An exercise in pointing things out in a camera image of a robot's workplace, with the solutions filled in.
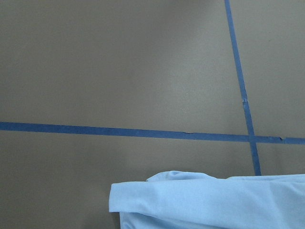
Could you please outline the light blue t-shirt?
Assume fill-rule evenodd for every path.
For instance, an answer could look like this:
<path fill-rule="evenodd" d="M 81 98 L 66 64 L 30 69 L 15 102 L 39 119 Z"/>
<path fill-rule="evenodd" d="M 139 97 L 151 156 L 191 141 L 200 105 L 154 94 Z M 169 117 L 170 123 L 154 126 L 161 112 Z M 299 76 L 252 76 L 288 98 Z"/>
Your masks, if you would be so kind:
<path fill-rule="evenodd" d="M 305 176 L 161 172 L 112 184 L 109 211 L 123 229 L 302 229 Z"/>

